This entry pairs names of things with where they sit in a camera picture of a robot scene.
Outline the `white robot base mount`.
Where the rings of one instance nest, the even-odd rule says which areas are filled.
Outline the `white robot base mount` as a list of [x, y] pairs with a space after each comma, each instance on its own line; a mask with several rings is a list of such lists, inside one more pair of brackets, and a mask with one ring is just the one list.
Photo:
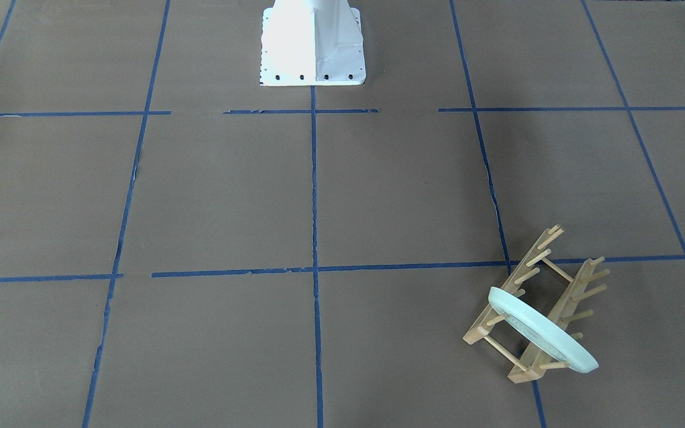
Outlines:
[[362, 85], [362, 19], [348, 1], [275, 1], [263, 10], [259, 84]]

